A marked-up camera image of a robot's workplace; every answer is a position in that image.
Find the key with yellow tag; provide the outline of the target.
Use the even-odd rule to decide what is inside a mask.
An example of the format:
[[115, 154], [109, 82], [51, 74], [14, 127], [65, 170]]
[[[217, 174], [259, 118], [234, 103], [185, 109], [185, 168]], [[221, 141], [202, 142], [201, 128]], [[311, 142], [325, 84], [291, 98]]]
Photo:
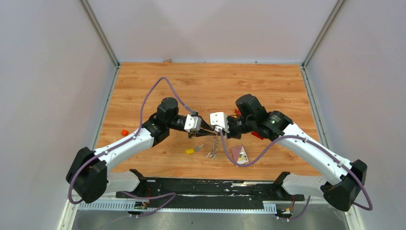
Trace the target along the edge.
[[201, 150], [201, 148], [204, 147], [204, 146], [205, 145], [203, 144], [203, 145], [191, 148], [191, 149], [187, 149], [187, 150], [185, 150], [185, 154], [190, 155], [190, 154], [193, 154], [195, 152], [199, 152]]

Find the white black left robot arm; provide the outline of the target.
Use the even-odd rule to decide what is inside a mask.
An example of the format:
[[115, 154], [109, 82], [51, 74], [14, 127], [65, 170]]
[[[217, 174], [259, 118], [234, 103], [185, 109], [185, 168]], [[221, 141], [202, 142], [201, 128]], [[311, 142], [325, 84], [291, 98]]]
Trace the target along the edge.
[[85, 203], [92, 203], [103, 194], [121, 191], [129, 192], [135, 198], [143, 197], [147, 185], [134, 170], [119, 173], [112, 172], [112, 169], [136, 153], [162, 142], [172, 129], [186, 132], [189, 138], [214, 135], [213, 128], [197, 112], [180, 115], [178, 101], [172, 97], [164, 98], [157, 112], [135, 132], [102, 148], [80, 149], [66, 175], [69, 187]]

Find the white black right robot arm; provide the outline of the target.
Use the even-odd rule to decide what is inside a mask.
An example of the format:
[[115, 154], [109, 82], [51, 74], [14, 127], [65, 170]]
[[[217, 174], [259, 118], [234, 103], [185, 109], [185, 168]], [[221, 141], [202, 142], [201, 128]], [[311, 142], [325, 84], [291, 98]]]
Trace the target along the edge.
[[325, 199], [340, 211], [349, 211], [352, 205], [371, 211], [373, 204], [366, 191], [367, 165], [361, 160], [350, 161], [306, 134], [291, 118], [280, 111], [266, 111], [258, 98], [245, 94], [236, 100], [240, 115], [224, 112], [210, 114], [210, 123], [224, 146], [226, 138], [240, 139], [243, 134], [256, 133], [271, 143], [254, 160], [246, 164], [229, 160], [239, 167], [256, 163], [273, 145], [289, 149], [312, 165], [320, 176], [303, 176], [282, 172], [273, 187], [279, 200], [291, 195], [306, 195]]

